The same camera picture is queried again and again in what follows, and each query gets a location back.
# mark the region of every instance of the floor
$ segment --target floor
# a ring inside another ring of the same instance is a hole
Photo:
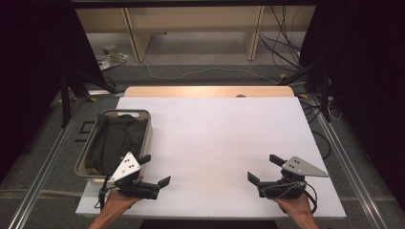
[[[275,38],[277,32],[266,35]],[[305,33],[290,35],[300,46]],[[125,64],[104,72],[107,82],[114,82],[121,89],[131,85],[274,85],[280,81],[281,74],[293,74],[276,67],[285,62],[273,57],[261,42],[255,60],[247,61],[241,33],[156,34],[144,63],[134,61],[126,34],[88,34],[88,37],[98,59],[104,57],[101,49],[108,45],[115,45],[119,52],[129,55]],[[293,61],[288,49],[282,45],[277,45],[276,50]],[[297,94],[303,93],[304,82],[305,78],[300,79],[291,88]],[[93,85],[88,85],[88,88],[99,90]],[[119,100],[119,96],[112,95],[92,97],[95,101],[73,102],[74,122],[69,128],[62,129],[60,96],[56,96],[51,105],[53,111],[44,118],[32,140],[32,150],[18,158],[0,184],[0,228],[9,225],[18,225],[18,228],[86,228],[91,223],[92,219],[75,213],[86,185],[86,181],[75,173],[75,164],[87,137],[80,129],[83,122],[95,120],[96,114],[115,108]],[[318,103],[316,94],[300,100]],[[332,111],[334,117],[340,115],[336,110]],[[308,114],[309,126],[331,142],[329,146],[321,136],[314,134],[322,155],[331,150],[325,164],[348,215],[345,219],[318,221],[320,227],[403,228],[403,210],[365,156],[350,123],[344,116],[326,123],[321,115],[316,114],[316,109]],[[288,219],[276,223],[279,228],[296,228]],[[120,219],[111,228],[139,228],[140,224],[139,219]]]

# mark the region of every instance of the gray floor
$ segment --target gray floor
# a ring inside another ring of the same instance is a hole
[[[300,44],[303,36],[301,32],[295,33],[293,35],[295,43]],[[116,45],[120,52],[130,55],[125,65],[104,72],[104,75],[111,78],[121,89],[132,85],[273,85],[273,81],[280,80],[280,74],[291,75],[291,72],[282,71],[274,66],[271,53],[262,44],[258,46],[256,59],[247,61],[243,36],[239,33],[158,34],[153,37],[145,58],[150,67],[149,71],[144,64],[134,62],[125,34],[89,34],[89,40],[97,57],[102,57],[102,47],[111,44]],[[284,52],[286,57],[291,59],[287,49],[280,46],[278,51]],[[283,64],[279,58],[275,58],[274,61],[276,64]],[[304,91],[301,82],[295,84],[291,87],[296,93]],[[98,90],[92,85],[88,88]],[[59,96],[51,105],[53,112],[45,117],[43,125],[32,140],[32,151],[18,158],[0,184],[0,228],[7,228],[10,224],[61,132],[62,108],[58,100]],[[87,137],[79,133],[84,121],[94,121],[96,114],[115,108],[117,102],[116,96],[98,96],[95,102],[83,104],[60,155],[55,160],[49,176],[45,177],[46,182],[41,187],[42,191],[25,221],[24,228],[86,228],[90,224],[90,219],[75,214],[75,208],[86,184],[85,180],[75,174],[75,163],[84,146],[83,142],[76,141]],[[308,115],[308,119],[310,120],[314,114],[316,111]],[[315,118],[310,127],[313,131],[324,134],[321,124],[320,118]],[[364,157],[365,152],[351,125],[342,118],[338,121],[333,120],[331,126],[336,131],[367,192],[376,203],[387,228],[403,228],[404,212],[373,164]],[[321,154],[325,154],[329,149],[326,142],[317,135],[314,135],[314,138]],[[325,159],[325,164],[348,216],[341,220],[318,221],[321,228],[372,228],[373,224],[365,214],[334,150]],[[279,228],[295,228],[289,220],[276,222]],[[139,219],[123,218],[111,228],[139,228],[139,224]]]

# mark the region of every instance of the hand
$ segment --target hand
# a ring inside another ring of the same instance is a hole
[[[127,198],[119,194],[117,190],[111,190],[107,201],[101,213],[93,220],[89,229],[107,228],[111,223],[118,219],[128,208],[142,198]]]
[[[309,201],[305,194],[296,199],[276,198],[274,201],[279,204],[280,209],[284,210],[300,228],[319,228],[313,218]]]

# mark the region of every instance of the white tabletop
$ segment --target white tabletop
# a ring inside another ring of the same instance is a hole
[[[158,199],[144,199],[124,215],[143,219],[280,219],[272,200],[259,198],[247,171],[261,181],[281,178],[270,154],[299,156],[327,172],[295,97],[136,98],[118,109],[143,109],[152,117],[152,160],[144,181],[171,176]],[[307,177],[318,194],[316,218],[346,216],[330,178]],[[94,216],[99,187],[88,183],[76,213]]]

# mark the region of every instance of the white table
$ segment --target white table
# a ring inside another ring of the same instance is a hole
[[[157,200],[145,199],[124,215],[142,219],[281,219],[278,205],[259,198],[247,171],[261,181],[281,178],[268,161],[299,156],[327,171],[295,97],[123,97],[118,109],[144,109],[153,136],[144,181],[171,176]],[[346,214],[330,178],[307,177],[318,194],[318,219]],[[88,183],[76,213],[95,216],[99,187]]]

